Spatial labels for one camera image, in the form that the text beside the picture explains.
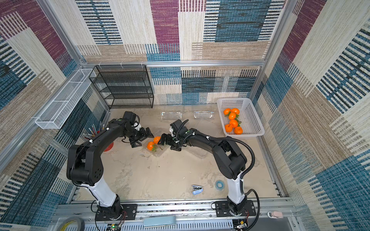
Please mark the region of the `clear clamshell container front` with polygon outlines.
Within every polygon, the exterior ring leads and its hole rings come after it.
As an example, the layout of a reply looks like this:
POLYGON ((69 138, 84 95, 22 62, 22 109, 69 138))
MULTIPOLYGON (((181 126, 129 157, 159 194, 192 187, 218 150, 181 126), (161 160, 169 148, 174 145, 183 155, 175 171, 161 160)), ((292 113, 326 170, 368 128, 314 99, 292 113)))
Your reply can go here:
POLYGON ((144 152, 154 157, 160 157, 169 148, 169 145, 160 144, 160 136, 150 138, 144 145, 144 152))

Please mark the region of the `white plastic perforated basket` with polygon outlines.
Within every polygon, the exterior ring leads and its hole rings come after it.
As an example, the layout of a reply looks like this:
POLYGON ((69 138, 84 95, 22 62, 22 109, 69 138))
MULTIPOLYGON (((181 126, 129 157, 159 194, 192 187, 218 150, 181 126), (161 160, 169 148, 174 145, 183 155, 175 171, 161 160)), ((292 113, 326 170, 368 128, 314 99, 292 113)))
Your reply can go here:
POLYGON ((226 136, 231 136, 233 138, 250 138, 265 134, 261 119, 249 98, 220 98, 217 100, 217 107, 221 118, 222 129, 226 136), (228 116, 225 116, 223 113, 226 108, 237 108, 240 110, 238 120, 240 121, 240 127, 243 129, 242 135, 236 135, 234 129, 230 133, 225 131, 225 125, 229 124, 228 116))

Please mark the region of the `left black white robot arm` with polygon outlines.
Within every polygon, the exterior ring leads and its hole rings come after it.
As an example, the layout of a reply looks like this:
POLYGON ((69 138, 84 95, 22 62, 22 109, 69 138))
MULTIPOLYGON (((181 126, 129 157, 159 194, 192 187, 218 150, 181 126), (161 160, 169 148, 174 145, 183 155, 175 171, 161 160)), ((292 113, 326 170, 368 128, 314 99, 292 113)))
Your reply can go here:
POLYGON ((102 153, 117 138, 128 139, 132 148, 139 147, 141 141, 153 138, 150 128, 140 124, 140 117, 126 111, 122 118, 111 120, 99 134, 80 145, 72 145, 68 150, 66 176, 78 187, 85 188, 97 202, 97 215, 109 220, 123 216, 119 196, 114 193, 104 179, 102 153))

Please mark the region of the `clear clamshell container back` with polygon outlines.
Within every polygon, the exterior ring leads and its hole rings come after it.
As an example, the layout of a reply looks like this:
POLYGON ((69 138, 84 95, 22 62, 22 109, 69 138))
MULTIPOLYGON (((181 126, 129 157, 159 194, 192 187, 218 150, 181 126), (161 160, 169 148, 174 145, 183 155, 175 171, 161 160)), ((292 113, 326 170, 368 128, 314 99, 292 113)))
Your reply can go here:
POLYGON ((194 111, 194 119, 214 119, 214 111, 194 111))

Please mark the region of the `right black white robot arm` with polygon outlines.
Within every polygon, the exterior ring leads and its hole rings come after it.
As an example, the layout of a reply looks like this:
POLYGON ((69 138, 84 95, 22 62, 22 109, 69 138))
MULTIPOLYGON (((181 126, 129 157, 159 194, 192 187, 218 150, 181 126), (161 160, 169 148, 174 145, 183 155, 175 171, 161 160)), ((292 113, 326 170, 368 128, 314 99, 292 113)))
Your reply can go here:
POLYGON ((249 167, 246 167, 247 158, 239 144, 244 145, 251 156, 252 149, 243 141, 232 137, 212 137, 197 129, 186 126, 186 121, 178 119, 170 125, 170 133, 162 134, 158 145, 169 145, 174 151, 180 152, 184 146, 196 147, 211 153, 216 161, 219 171, 227 178, 227 202, 230 214, 241 215, 247 202, 243 187, 243 177, 254 166, 255 158, 249 167))

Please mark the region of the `orange pair with leaves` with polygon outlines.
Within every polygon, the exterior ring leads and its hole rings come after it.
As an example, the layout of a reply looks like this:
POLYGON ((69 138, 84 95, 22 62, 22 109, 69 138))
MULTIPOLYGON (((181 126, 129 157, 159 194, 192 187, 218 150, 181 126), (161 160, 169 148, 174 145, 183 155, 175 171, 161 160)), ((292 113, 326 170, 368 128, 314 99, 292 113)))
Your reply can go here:
POLYGON ((232 108, 232 109, 230 109, 230 108, 226 108, 224 111, 223 111, 223 113, 224 113, 224 115, 230 115, 231 113, 235 113, 236 115, 239 115, 239 113, 240 113, 240 110, 239 109, 237 109, 237 108, 232 108))

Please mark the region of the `clear clamshell container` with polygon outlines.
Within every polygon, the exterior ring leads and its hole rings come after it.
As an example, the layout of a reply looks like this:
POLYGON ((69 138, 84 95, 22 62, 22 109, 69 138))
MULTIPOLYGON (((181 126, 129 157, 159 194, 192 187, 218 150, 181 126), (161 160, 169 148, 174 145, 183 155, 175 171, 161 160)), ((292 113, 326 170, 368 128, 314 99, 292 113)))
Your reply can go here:
POLYGON ((160 136, 150 138, 144 145, 144 152, 154 157, 160 157, 169 148, 169 145, 160 144, 160 136))
POLYGON ((182 119, 183 113, 182 112, 174 112, 174 111, 165 111, 161 112, 161 120, 178 120, 182 119))
POLYGON ((199 159, 205 159, 206 157, 212 155, 212 151, 200 148, 198 146, 191 146, 190 144, 184 146, 183 149, 199 159))
POLYGON ((194 119, 214 119, 214 111, 194 111, 194 119))

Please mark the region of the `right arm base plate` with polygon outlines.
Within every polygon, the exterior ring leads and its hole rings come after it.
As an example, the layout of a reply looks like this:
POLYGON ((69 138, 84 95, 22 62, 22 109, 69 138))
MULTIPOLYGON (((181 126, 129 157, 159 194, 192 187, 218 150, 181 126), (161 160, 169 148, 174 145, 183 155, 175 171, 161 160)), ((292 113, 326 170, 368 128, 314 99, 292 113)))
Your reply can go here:
POLYGON ((256 206, 252 200, 243 200, 239 204, 231 201, 216 201, 213 203, 212 208, 216 211, 217 217, 243 217, 243 216, 256 216, 256 206))

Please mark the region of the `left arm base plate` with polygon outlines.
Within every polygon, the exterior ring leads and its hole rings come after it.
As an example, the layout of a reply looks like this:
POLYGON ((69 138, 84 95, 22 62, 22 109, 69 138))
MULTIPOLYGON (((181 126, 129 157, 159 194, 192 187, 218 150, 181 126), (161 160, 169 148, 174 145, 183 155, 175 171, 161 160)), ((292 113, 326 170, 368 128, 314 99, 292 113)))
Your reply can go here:
POLYGON ((120 207, 101 207, 95 214, 95 221, 135 220, 138 204, 121 204, 120 207))

